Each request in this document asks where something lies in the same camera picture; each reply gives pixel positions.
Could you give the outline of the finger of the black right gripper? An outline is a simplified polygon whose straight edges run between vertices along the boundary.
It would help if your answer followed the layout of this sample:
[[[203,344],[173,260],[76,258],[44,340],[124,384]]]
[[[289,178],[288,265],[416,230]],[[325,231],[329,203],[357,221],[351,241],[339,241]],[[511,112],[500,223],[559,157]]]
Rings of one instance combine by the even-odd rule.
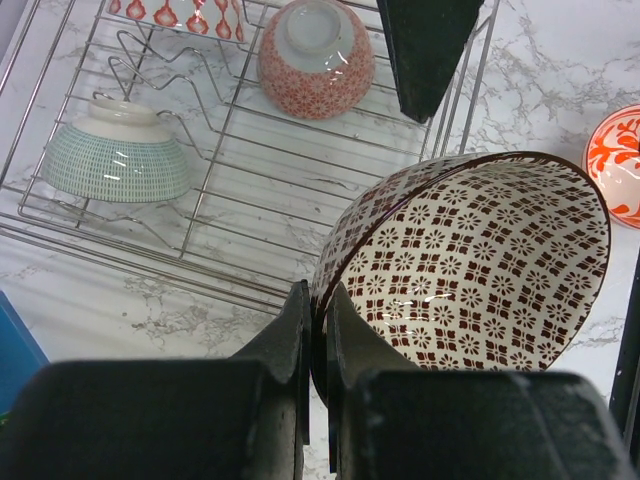
[[[400,111],[424,124],[438,111],[483,3],[378,0]]]

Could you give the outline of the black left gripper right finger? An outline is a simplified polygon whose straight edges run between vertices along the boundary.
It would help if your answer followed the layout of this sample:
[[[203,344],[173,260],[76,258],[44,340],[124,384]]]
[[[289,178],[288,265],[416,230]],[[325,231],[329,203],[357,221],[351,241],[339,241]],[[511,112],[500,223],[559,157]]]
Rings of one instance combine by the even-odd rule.
[[[340,479],[621,479],[625,447],[569,373],[418,368],[357,314],[327,312],[330,466]]]

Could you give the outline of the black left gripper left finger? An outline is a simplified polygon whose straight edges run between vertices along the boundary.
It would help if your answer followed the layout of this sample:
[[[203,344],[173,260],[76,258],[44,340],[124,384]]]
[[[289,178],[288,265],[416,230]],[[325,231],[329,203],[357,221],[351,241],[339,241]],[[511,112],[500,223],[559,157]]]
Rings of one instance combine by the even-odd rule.
[[[9,416],[13,479],[299,479],[309,441],[310,301],[234,355],[56,363]]]

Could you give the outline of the black white floral bowl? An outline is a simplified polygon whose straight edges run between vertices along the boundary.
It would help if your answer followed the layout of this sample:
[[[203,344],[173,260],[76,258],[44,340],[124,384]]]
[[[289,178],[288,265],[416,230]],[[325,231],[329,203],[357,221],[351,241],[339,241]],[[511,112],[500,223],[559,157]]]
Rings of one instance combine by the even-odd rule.
[[[291,1],[264,29],[259,81],[267,98],[293,117],[347,112],[366,95],[374,73],[367,30],[339,1]]]

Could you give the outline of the gold lattice pattern bowl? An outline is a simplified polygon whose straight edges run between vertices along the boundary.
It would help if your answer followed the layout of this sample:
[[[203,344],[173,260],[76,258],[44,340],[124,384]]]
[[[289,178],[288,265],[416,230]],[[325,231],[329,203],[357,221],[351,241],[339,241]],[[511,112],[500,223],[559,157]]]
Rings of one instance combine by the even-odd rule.
[[[531,151],[420,162],[361,193],[337,220],[311,283],[326,337],[344,287],[356,312],[429,370],[542,371],[586,321],[611,224],[593,180]]]

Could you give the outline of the orange white floral bowl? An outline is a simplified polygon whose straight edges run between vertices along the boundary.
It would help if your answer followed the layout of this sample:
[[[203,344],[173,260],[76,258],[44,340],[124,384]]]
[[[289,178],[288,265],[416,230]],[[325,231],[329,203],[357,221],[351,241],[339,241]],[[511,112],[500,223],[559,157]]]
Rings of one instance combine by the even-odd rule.
[[[595,128],[582,167],[614,221],[639,229],[639,105],[619,109]]]

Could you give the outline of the pale green ceramic bowl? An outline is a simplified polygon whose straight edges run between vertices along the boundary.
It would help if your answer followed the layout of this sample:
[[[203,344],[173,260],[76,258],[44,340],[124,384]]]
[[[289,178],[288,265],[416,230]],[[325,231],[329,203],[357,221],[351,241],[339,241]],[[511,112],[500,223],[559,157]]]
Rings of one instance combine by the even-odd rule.
[[[186,156],[156,113],[106,98],[57,130],[40,175],[57,190],[106,202],[162,202],[189,190]]]

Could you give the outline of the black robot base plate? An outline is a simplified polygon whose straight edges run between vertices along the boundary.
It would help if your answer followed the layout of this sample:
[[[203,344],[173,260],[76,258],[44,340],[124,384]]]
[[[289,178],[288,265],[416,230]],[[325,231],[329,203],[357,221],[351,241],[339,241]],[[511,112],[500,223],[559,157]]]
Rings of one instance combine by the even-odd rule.
[[[609,410],[634,462],[639,462],[639,262],[636,262]]]

